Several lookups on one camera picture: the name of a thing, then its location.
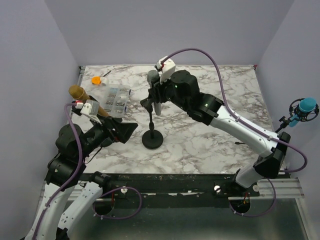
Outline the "clear plastic screw box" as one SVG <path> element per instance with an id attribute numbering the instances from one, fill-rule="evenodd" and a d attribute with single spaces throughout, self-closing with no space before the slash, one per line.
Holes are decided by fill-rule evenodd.
<path id="1" fill-rule="evenodd" d="M 129 109 L 131 91 L 128 85 L 109 84 L 104 94 L 103 109 L 112 117 L 122 118 Z"/>

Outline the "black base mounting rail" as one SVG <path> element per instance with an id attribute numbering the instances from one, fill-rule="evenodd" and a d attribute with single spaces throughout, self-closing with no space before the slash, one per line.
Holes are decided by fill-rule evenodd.
<path id="1" fill-rule="evenodd" d="M 236 186 L 233 174 L 84 173 L 80 181 L 97 180 L 103 191 L 115 193 L 98 198 L 98 207 L 115 209 L 227 208 L 229 198 L 258 197 L 252 186 Z"/>

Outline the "black tripod shock-mount stand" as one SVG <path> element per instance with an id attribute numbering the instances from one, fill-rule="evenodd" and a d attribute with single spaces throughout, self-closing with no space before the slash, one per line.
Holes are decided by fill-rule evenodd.
<path id="1" fill-rule="evenodd" d="M 254 125 L 252 122 L 247 121 L 244 118 L 238 117 L 236 121 L 241 123 L 246 128 L 248 128 L 252 133 L 254 133 L 258 141 L 262 143 L 263 149 L 258 151 L 258 159 L 253 164 L 255 171 L 264 176 L 265 178 L 274 179 L 281 173 L 294 173 L 302 170 L 306 167 L 306 163 L 302 167 L 293 170 L 281 170 L 281 166 L 287 154 L 289 148 L 289 143 L 291 136 L 284 132 L 283 130 L 286 127 L 289 127 L 290 121 L 289 117 L 281 117 L 279 119 L 280 126 L 274 132 L 267 131 L 264 128 L 259 129 L 257 125 Z"/>

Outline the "black stand holding gold microphone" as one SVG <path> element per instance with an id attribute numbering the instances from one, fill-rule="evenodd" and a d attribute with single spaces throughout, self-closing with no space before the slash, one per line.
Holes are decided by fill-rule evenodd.
<path id="1" fill-rule="evenodd" d="M 98 106 L 100 107 L 100 103 L 92 95 L 89 95 L 89 99 L 97 102 Z M 104 140 L 100 143 L 99 147 L 105 148 L 105 147 L 110 146 L 112 143 L 113 143 L 113 140 L 108 136 L 108 137 L 104 138 Z"/>

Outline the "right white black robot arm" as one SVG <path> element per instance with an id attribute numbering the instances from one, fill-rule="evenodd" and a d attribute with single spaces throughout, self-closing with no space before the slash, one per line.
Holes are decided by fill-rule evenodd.
<path id="1" fill-rule="evenodd" d="M 167 101 L 182 109 L 193 120 L 222 130 L 248 145 L 256 154 L 256 162 L 238 170 L 230 183 L 230 191 L 241 196 L 262 178 L 275 179 L 287 153 L 288 133 L 268 131 L 236 113 L 230 114 L 225 103 L 199 89 L 197 78 L 186 70 L 174 72 L 164 83 L 156 70 L 147 73 L 149 96 L 155 101 L 155 112 Z"/>

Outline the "blue foam-head microphone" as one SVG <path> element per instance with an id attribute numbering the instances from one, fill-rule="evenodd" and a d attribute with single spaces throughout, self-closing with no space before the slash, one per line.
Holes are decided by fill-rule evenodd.
<path id="1" fill-rule="evenodd" d="M 289 106 L 289 127 L 296 126 L 299 122 L 309 122 L 319 115 L 320 109 L 313 97 L 299 98 Z"/>

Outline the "black round-base microphone stand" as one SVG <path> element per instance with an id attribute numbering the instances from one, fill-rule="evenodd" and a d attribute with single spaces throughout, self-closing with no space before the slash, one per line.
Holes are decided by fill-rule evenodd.
<path id="1" fill-rule="evenodd" d="M 164 141 L 163 135 L 160 131 L 155 130 L 155 125 L 153 122 L 153 99 L 152 98 L 145 98 L 140 101 L 142 107 L 148 112 L 149 115 L 149 130 L 147 130 L 142 135 L 142 144 L 149 150 L 158 149 Z"/>

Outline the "orange round cap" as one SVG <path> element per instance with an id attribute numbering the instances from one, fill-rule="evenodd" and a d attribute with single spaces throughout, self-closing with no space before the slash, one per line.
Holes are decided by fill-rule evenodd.
<path id="1" fill-rule="evenodd" d="M 92 83 L 93 85 L 100 85 L 100 84 L 102 83 L 101 77 L 100 77 L 100 76 L 94 76 L 94 77 L 92 77 L 91 83 Z"/>

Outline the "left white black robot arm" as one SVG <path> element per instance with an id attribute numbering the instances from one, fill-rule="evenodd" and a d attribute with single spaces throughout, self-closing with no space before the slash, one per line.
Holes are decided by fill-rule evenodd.
<path id="1" fill-rule="evenodd" d="M 85 212 L 111 191 L 111 179 L 95 172 L 83 192 L 66 207 L 67 201 L 86 169 L 85 159 L 99 147 L 113 143 L 125 144 L 138 124 L 120 118 L 99 117 L 87 131 L 72 122 L 63 126 L 55 142 L 58 153 L 48 163 L 44 193 L 35 221 L 26 235 L 27 240 L 67 240 Z"/>

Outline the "gold microphone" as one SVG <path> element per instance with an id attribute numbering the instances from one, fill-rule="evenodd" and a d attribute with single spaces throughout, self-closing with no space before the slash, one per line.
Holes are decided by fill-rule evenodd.
<path id="1" fill-rule="evenodd" d="M 86 91 L 82 87 L 78 85 L 70 86 L 68 92 L 71 97 L 77 101 L 86 102 L 87 100 L 93 99 L 86 93 Z M 101 106 L 98 108 L 98 114 L 103 117 L 109 117 L 109 114 Z"/>

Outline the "silver mesh-head microphone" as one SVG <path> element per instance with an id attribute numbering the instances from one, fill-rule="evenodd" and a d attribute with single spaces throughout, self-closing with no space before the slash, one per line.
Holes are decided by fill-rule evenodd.
<path id="1" fill-rule="evenodd" d="M 157 70 L 150 70 L 147 73 L 146 79 L 147 79 L 147 82 L 150 86 L 149 94 L 151 95 L 151 97 L 153 99 L 154 111 L 157 116 L 160 116 L 162 113 L 161 103 L 157 100 L 156 88 L 154 86 L 154 83 L 156 83 L 160 80 L 160 75 Z"/>

